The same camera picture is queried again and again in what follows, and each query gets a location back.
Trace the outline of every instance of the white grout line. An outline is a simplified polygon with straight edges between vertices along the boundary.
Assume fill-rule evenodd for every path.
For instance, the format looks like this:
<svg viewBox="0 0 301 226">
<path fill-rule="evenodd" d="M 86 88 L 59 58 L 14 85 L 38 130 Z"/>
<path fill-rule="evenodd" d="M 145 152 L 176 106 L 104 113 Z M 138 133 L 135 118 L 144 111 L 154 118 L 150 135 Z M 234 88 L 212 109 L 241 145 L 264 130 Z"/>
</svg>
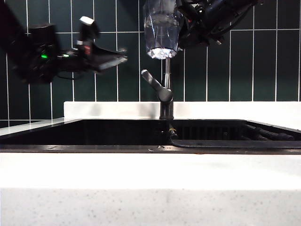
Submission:
<svg viewBox="0 0 301 226">
<path fill-rule="evenodd" d="M 99 32 L 100 34 L 115 34 L 115 33 L 144 33 L 144 32 Z M 56 32 L 56 34 L 71 34 L 71 32 Z"/>
<path fill-rule="evenodd" d="M 50 23 L 50 0 L 48 0 L 48 22 Z"/>
<path fill-rule="evenodd" d="M 115 26 L 116 26 L 116 51 L 118 51 L 118 27 L 117 27 L 117 0 L 115 0 Z M 119 101 L 119 87 L 118 87 L 118 65 L 116 66 L 116 78 L 117 78 L 117 82 L 116 82 L 116 85 L 117 85 L 117 102 Z"/>
<path fill-rule="evenodd" d="M 28 108 L 29 108 L 29 121 L 32 120 L 31 106 L 30 106 L 30 85 L 28 84 Z"/>
<path fill-rule="evenodd" d="M 301 69 L 301 1 L 299 18 L 299 77 L 298 77 L 298 102 L 300 102 L 300 69 Z"/>
<path fill-rule="evenodd" d="M 254 64 L 255 64 L 255 6 L 253 6 L 253 50 L 252 50 L 252 101 L 254 101 Z"/>
<path fill-rule="evenodd" d="M 230 31 L 230 51 L 229 51 L 229 101 L 231 101 L 231 31 Z"/>
<path fill-rule="evenodd" d="M 280 28 L 280 29 L 254 29 L 255 31 L 298 31 L 299 28 Z M 233 32 L 253 31 L 253 29 L 233 29 Z"/>
<path fill-rule="evenodd" d="M 139 80 L 139 102 L 141 102 L 141 52 L 140 52 L 140 1 L 138 0 L 138 48 L 139 48 L 139 73 L 138 73 L 138 80 Z"/>
<path fill-rule="evenodd" d="M 185 95 L 185 76 L 186 76 L 186 65 L 185 65 L 185 61 L 186 61 L 186 50 L 184 49 L 184 78 L 183 78 L 183 101 L 185 102 L 185 99 L 186 99 L 186 95 Z"/>
<path fill-rule="evenodd" d="M 33 119 L 32 121 L 48 121 L 49 119 Z M 28 119 L 10 119 L 10 121 L 29 121 Z"/>
<path fill-rule="evenodd" d="M 50 0 L 48 0 L 48 22 L 50 23 Z M 52 82 L 50 83 L 50 108 L 51 120 L 53 120 Z"/>
<path fill-rule="evenodd" d="M 276 0 L 276 67 L 275 67 L 275 101 L 277 101 L 277 69 L 278 69 L 278 0 Z"/>
<path fill-rule="evenodd" d="M 93 0 L 93 19 L 95 20 L 95 0 Z M 95 102 L 97 102 L 97 87 L 96 87 L 96 83 L 97 83 L 97 77 L 96 77 L 96 73 L 94 73 Z"/>
<path fill-rule="evenodd" d="M 29 32 L 29 27 L 28 27 L 28 0 L 26 0 L 26 30 L 27 33 Z M 32 114 L 31 114 L 31 106 L 30 106 L 30 84 L 28 84 L 28 110 L 29 110 L 29 122 L 32 119 Z"/>
<path fill-rule="evenodd" d="M 72 0 L 70 0 L 70 14 L 71 14 L 71 47 L 73 48 L 73 22 L 72 22 Z M 72 99 L 74 99 L 74 80 L 72 80 Z"/>
<path fill-rule="evenodd" d="M 161 60 L 161 84 L 163 84 L 163 60 Z"/>
<path fill-rule="evenodd" d="M 9 91 L 8 91 L 8 55 L 6 54 L 6 91 L 8 102 L 8 126 L 9 126 Z"/>
<path fill-rule="evenodd" d="M 208 102 L 208 46 L 206 47 L 206 102 Z"/>
</svg>

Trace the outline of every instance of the green led light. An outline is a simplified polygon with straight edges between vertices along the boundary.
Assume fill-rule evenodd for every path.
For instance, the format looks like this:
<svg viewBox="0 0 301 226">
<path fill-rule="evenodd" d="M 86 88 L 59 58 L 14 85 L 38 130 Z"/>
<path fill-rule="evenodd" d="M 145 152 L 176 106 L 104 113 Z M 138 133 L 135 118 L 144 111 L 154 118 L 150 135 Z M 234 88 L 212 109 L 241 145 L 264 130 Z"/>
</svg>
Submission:
<svg viewBox="0 0 301 226">
<path fill-rule="evenodd" d="M 46 54 L 42 54 L 42 55 L 41 55 L 41 58 L 43 58 L 43 59 L 48 59 L 48 56 L 47 56 Z"/>
</svg>

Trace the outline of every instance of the backsplash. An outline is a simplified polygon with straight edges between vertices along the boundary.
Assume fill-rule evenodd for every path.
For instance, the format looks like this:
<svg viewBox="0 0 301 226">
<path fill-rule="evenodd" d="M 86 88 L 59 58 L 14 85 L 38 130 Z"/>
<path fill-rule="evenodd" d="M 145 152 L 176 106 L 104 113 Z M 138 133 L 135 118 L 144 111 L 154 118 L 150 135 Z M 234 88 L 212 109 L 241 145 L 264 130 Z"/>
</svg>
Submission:
<svg viewBox="0 0 301 226">
<path fill-rule="evenodd" d="M 63 117 L 65 101 L 157 101 L 141 78 L 148 69 L 160 79 L 164 61 L 146 55 L 143 0 L 6 0 L 27 30 L 51 22 L 57 25 L 62 48 L 71 48 L 79 18 L 95 18 L 102 48 L 126 49 L 128 62 L 101 75 L 74 82 L 55 78 L 52 84 L 27 85 L 0 53 L 0 127 Z M 171 60 L 175 101 L 299 101 L 299 0 L 266 0 L 250 10 L 221 46 L 211 43 L 179 52 Z M 62 73 L 72 77 L 72 73 Z"/>
</svg>

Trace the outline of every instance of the faucet spout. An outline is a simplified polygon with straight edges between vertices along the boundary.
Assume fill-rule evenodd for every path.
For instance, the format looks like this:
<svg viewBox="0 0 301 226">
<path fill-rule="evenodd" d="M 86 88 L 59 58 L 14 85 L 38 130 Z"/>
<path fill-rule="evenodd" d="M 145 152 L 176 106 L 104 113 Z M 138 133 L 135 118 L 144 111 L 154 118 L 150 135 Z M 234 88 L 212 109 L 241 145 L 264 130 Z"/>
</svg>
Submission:
<svg viewBox="0 0 301 226">
<path fill-rule="evenodd" d="M 165 60 L 165 75 L 162 81 L 164 87 L 172 90 L 171 83 L 171 71 L 170 71 L 170 58 Z M 172 120 L 174 119 L 174 100 L 170 102 L 161 102 L 160 105 L 160 119 L 162 120 Z"/>
</svg>

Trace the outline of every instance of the dark green tile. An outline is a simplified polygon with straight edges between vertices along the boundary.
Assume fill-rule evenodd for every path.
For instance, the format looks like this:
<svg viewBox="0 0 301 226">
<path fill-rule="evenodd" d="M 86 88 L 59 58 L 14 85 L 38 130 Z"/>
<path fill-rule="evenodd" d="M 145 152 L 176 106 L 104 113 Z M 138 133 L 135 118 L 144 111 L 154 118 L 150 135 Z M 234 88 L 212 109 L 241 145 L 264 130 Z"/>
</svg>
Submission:
<svg viewBox="0 0 301 226">
<path fill-rule="evenodd" d="M 6 54 L 0 49 L 0 119 L 8 119 Z"/>
<path fill-rule="evenodd" d="M 275 100 L 276 31 L 255 31 L 254 100 Z"/>
<path fill-rule="evenodd" d="M 140 63 L 141 71 L 144 69 L 148 70 L 154 78 L 161 82 L 161 60 L 152 59 L 147 55 L 143 33 L 140 35 Z M 141 101 L 158 101 L 158 95 L 155 90 L 144 80 L 144 78 L 140 78 Z"/>
<path fill-rule="evenodd" d="M 73 35 L 73 42 L 78 39 L 78 34 Z M 74 73 L 74 100 L 95 101 L 95 80 L 92 71 Z"/>
<path fill-rule="evenodd" d="M 119 32 L 138 31 L 138 0 L 117 0 L 117 25 Z"/>
<path fill-rule="evenodd" d="M 206 100 L 206 49 L 206 46 L 197 46 L 186 50 L 186 101 Z"/>
<path fill-rule="evenodd" d="M 26 1 L 6 0 L 5 2 L 8 4 L 9 8 L 13 11 L 14 15 L 26 31 Z"/>
<path fill-rule="evenodd" d="M 118 48 L 126 48 L 128 56 L 128 61 L 118 66 L 119 100 L 139 101 L 138 34 L 118 34 Z"/>
<path fill-rule="evenodd" d="M 19 125 L 24 125 L 28 124 L 29 121 L 9 121 L 9 126 L 19 126 Z"/>
<path fill-rule="evenodd" d="M 72 77 L 72 74 L 61 72 L 60 76 Z M 52 82 L 52 105 L 54 119 L 64 116 L 63 106 L 65 101 L 72 101 L 72 81 L 56 77 Z"/>
<path fill-rule="evenodd" d="M 29 27 L 48 22 L 48 0 L 28 0 Z"/>
<path fill-rule="evenodd" d="M 179 51 L 178 54 L 171 59 L 171 81 L 174 92 L 174 101 L 184 100 L 184 52 Z"/>
<path fill-rule="evenodd" d="M 116 49 L 116 34 L 101 34 L 96 40 L 100 48 L 114 51 Z M 96 75 L 97 101 L 117 101 L 117 73 L 116 67 L 110 68 Z"/>
<path fill-rule="evenodd" d="M 229 100 L 230 34 L 222 45 L 211 43 L 208 50 L 208 101 Z"/>
<path fill-rule="evenodd" d="M 50 84 L 31 84 L 30 103 L 32 119 L 51 119 Z"/>
<path fill-rule="evenodd" d="M 253 32 L 231 34 L 231 101 L 252 100 Z"/>
<path fill-rule="evenodd" d="M 278 1 L 278 28 L 299 28 L 300 0 Z"/>
<path fill-rule="evenodd" d="M 276 28 L 276 0 L 265 0 L 255 6 L 255 29 Z"/>
<path fill-rule="evenodd" d="M 253 8 L 251 8 L 245 18 L 234 29 L 253 29 Z"/>
<path fill-rule="evenodd" d="M 58 34 L 62 48 L 71 48 L 71 35 Z M 72 73 L 61 72 L 60 76 L 72 78 Z M 53 118 L 61 118 L 63 114 L 63 104 L 65 101 L 72 101 L 72 81 L 61 78 L 54 78 L 52 82 L 52 104 Z"/>
<path fill-rule="evenodd" d="M 116 31 L 115 1 L 95 1 L 95 20 L 102 32 Z"/>
<path fill-rule="evenodd" d="M 70 1 L 50 1 L 50 22 L 56 25 L 58 32 L 71 32 L 70 11 Z"/>
<path fill-rule="evenodd" d="M 79 32 L 82 16 L 93 18 L 93 0 L 72 0 L 72 26 L 73 32 Z"/>
<path fill-rule="evenodd" d="M 0 128 L 8 127 L 8 121 L 0 121 Z"/>
<path fill-rule="evenodd" d="M 21 82 L 8 60 L 9 118 L 29 119 L 28 85 Z"/>
<path fill-rule="evenodd" d="M 299 31 L 278 31 L 277 101 L 297 101 Z"/>
</svg>

